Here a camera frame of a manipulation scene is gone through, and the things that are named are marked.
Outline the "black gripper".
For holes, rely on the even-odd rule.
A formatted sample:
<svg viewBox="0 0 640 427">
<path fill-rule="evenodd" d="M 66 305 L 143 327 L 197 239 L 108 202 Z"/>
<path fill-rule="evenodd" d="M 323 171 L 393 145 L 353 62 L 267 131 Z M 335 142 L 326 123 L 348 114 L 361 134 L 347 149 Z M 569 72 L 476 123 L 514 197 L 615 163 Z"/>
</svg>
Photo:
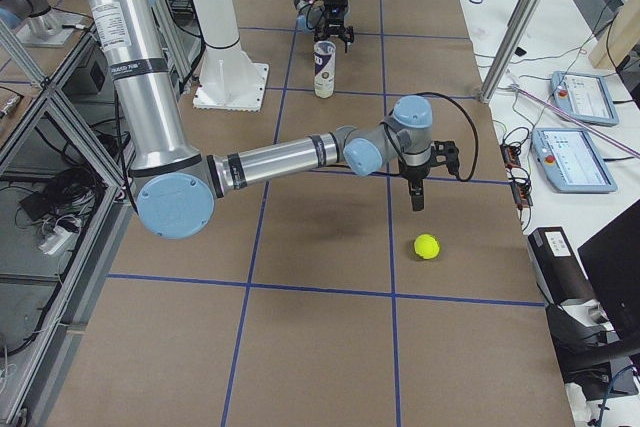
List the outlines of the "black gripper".
<svg viewBox="0 0 640 427">
<path fill-rule="evenodd" d="M 353 27 L 345 27 L 342 19 L 327 18 L 324 20 L 322 28 L 316 28 L 314 31 L 315 42 L 326 41 L 330 37 L 342 37 L 345 52 L 355 41 Z"/>
<path fill-rule="evenodd" d="M 431 167 L 430 161 L 420 165 L 409 165 L 406 162 L 399 161 L 399 175 L 408 182 L 411 207 L 414 212 L 424 209 L 423 181 L 429 175 Z"/>
</svg>

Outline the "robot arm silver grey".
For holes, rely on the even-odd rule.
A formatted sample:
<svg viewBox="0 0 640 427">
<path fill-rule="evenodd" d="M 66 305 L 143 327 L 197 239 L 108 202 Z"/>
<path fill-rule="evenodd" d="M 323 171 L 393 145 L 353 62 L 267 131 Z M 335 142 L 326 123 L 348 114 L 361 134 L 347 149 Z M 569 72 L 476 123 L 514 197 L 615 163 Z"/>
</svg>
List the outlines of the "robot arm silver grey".
<svg viewBox="0 0 640 427">
<path fill-rule="evenodd" d="M 355 41 L 354 28 L 347 24 L 349 0 L 292 0 L 297 12 L 296 27 L 314 36 L 314 41 L 337 38 L 348 51 Z"/>
<path fill-rule="evenodd" d="M 436 153 L 432 108 L 424 97 L 402 97 L 371 130 L 344 126 L 246 152 L 206 156 L 187 140 L 152 0 L 86 1 L 131 133 L 135 158 L 128 177 L 136 186 L 138 217 L 150 232 L 169 239 L 192 236 L 230 191 L 342 162 L 366 176 L 397 161 L 413 208 L 423 208 L 422 182 Z M 196 106 L 258 110 L 268 66 L 243 51 L 232 0 L 193 2 L 205 47 Z"/>
</svg>

